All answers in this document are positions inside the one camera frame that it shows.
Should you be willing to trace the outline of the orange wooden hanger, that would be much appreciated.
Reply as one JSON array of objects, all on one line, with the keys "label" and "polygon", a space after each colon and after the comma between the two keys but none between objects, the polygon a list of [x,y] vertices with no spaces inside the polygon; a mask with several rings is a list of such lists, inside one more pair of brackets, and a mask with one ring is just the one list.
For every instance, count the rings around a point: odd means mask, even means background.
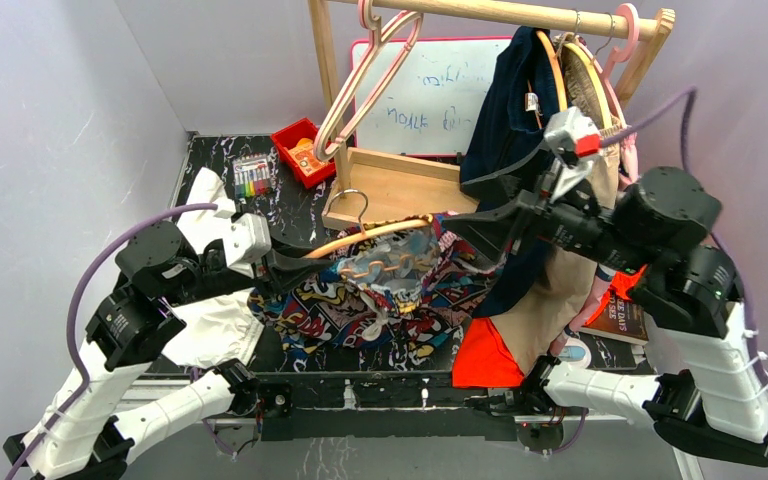
[{"label": "orange wooden hanger", "polygon": [[[304,255],[305,259],[320,259],[337,250],[340,250],[341,248],[348,247],[350,245],[354,245],[366,240],[370,240],[375,237],[392,234],[397,231],[419,229],[423,227],[429,227],[432,225],[432,222],[429,220],[422,219],[422,218],[414,218],[414,219],[402,220],[397,222],[385,223],[377,227],[367,229],[365,224],[363,223],[363,214],[367,211],[370,204],[370,200],[369,200],[369,197],[364,192],[355,188],[344,189],[334,193],[332,198],[327,202],[324,212],[325,213],[330,212],[331,205],[336,199],[342,198],[350,194],[360,195],[364,199],[364,206],[361,212],[358,213],[356,216],[356,223],[359,227],[359,231],[355,234],[348,235],[346,237],[341,237],[324,246],[321,246],[312,250],[311,252]],[[383,261],[379,261],[379,260],[369,261],[367,263],[367,269],[365,271],[357,271],[352,268],[344,268],[344,269],[340,269],[339,273],[346,278],[358,279],[361,277],[369,276],[372,273],[384,273],[384,272],[396,271],[402,267],[404,262],[409,261],[413,257],[414,257],[414,254],[401,255],[398,259],[398,262],[395,265],[387,265]]]}]

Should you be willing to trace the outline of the comic print shorts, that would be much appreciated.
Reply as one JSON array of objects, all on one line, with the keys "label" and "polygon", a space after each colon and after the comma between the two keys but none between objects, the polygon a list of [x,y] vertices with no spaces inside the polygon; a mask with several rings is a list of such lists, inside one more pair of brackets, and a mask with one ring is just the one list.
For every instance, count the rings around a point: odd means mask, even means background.
[{"label": "comic print shorts", "polygon": [[[473,318],[501,276],[504,262],[478,254],[442,220],[449,213],[408,217],[429,227],[397,231],[325,257],[333,265],[283,295],[253,290],[247,306],[256,320],[274,330],[296,366],[321,347],[378,348],[393,344],[413,363],[422,362],[464,322]],[[365,271],[369,261],[399,270],[346,278],[340,269]]]}]

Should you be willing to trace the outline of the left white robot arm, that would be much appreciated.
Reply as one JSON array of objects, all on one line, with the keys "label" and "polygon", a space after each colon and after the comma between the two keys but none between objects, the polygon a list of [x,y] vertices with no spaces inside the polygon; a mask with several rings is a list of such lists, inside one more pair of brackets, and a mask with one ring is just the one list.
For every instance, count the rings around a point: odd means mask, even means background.
[{"label": "left white robot arm", "polygon": [[[123,282],[96,308],[74,366],[41,420],[10,436],[5,452],[36,479],[118,479],[152,446],[215,415],[246,416],[261,403],[245,352],[251,293],[286,293],[328,266],[286,248],[247,215],[197,251],[168,220],[141,224],[103,252]],[[197,369],[193,382],[119,412],[131,385],[160,357]]]}]

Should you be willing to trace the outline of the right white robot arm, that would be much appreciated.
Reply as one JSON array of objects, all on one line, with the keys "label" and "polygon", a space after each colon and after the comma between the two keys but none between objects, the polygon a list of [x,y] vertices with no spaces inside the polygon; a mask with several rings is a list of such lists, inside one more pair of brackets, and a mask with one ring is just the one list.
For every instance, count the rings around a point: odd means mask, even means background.
[{"label": "right white robot arm", "polygon": [[634,303],[684,358],[677,374],[632,376],[540,357],[522,385],[521,406],[617,415],[652,428],[688,454],[768,467],[768,373],[753,337],[742,281],[727,253],[705,243],[720,211],[688,172],[647,171],[614,208],[561,196],[561,173],[527,183],[526,161],[464,182],[491,209],[444,221],[484,257],[539,239],[610,270],[639,273]]}]

